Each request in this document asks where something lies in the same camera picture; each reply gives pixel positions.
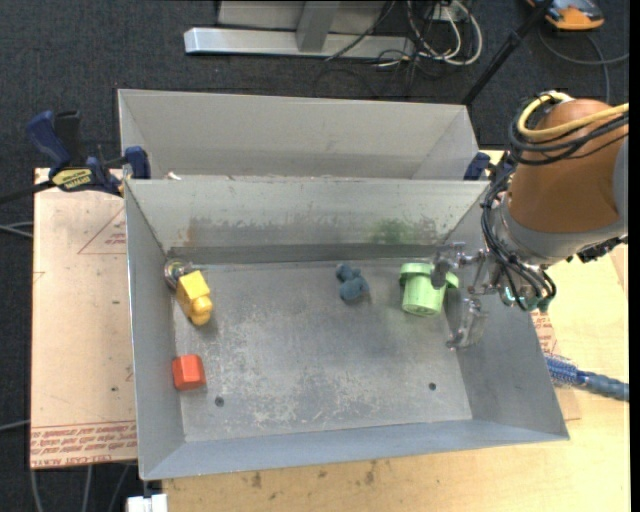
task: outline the blue clamp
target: blue clamp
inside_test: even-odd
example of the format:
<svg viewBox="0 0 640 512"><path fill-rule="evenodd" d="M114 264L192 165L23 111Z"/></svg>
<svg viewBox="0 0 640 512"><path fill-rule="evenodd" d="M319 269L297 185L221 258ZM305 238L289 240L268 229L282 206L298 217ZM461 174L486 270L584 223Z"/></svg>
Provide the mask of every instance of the blue clamp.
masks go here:
<svg viewBox="0 0 640 512"><path fill-rule="evenodd" d="M352 301L369 291L369 284L360 275L360 269L352 269L346 263L341 263L336 268L336 277L342 281L340 285L340 298L344 301Z"/></svg>
<svg viewBox="0 0 640 512"><path fill-rule="evenodd" d="M54 120L53 113L47 110L27 124L27 135L31 142L41 153L53 159L49 181L65 192L95 190L121 196L122 180L113 176L107 165L93 156L83 159L79 149L79 121L77 112L60 114ZM151 177L147 154L140 146L126 148L123 157L109 163L129 164L131 172L128 177Z"/></svg>

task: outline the bin floor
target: bin floor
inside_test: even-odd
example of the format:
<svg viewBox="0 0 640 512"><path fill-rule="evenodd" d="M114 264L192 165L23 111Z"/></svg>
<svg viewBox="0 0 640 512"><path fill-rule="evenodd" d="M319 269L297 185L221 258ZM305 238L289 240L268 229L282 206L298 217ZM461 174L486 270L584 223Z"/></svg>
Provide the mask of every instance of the bin floor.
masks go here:
<svg viewBox="0 0 640 512"><path fill-rule="evenodd" d="M471 418L444 313L402 311L405 259L202 266L211 321L173 304L176 352L207 386L180 394L187 442ZM336 266L370 292L340 299Z"/></svg>

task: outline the metal stand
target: metal stand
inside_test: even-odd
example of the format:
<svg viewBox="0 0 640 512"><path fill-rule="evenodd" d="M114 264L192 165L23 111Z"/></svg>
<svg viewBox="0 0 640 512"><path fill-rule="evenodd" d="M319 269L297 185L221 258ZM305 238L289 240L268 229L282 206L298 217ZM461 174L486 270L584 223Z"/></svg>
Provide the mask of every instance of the metal stand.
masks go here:
<svg viewBox="0 0 640 512"><path fill-rule="evenodd" d="M289 6L296 2L282 2L280 10L300 9L300 6ZM251 54L251 55L288 55L297 57L330 57L343 48L352 44L355 38L359 38L360 32L338 33L335 30L336 22L340 22L340 16L353 17L358 23L342 23L343 26L362 25L364 9L360 11L348 11L348 7L342 8L345 2L304 2L302 12L297 19L295 30L261 30L252 28L192 28L184 34L185 50L187 54ZM374 6L367 6L369 14L379 13ZM295 12L289 13L289 17L296 18ZM406 37L399 36L366 36L354 48L345 52L342 56L350 58L377 58L382 52L397 50L406 51L411 44Z"/></svg>

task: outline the green cup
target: green cup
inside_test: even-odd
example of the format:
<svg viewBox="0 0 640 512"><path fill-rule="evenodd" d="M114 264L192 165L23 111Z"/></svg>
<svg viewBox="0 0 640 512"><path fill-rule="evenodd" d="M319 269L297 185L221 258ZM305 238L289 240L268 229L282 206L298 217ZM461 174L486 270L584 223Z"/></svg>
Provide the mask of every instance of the green cup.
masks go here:
<svg viewBox="0 0 640 512"><path fill-rule="evenodd" d="M447 273L447 284L436 290L431 286L431 271L433 265L429 263L405 263L400 269L400 285L404 286L402 309L407 313L418 316L437 315L442 311L442 303L447 288L458 287L458 277Z"/></svg>

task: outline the orange object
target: orange object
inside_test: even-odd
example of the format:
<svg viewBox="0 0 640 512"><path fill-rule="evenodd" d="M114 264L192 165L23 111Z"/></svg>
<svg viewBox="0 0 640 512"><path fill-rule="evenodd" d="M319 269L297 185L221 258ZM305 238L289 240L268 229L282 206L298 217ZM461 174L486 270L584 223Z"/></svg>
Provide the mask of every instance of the orange object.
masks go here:
<svg viewBox="0 0 640 512"><path fill-rule="evenodd" d="M173 383L179 391L197 389L207 383L202 359L196 354L176 357L172 363Z"/></svg>

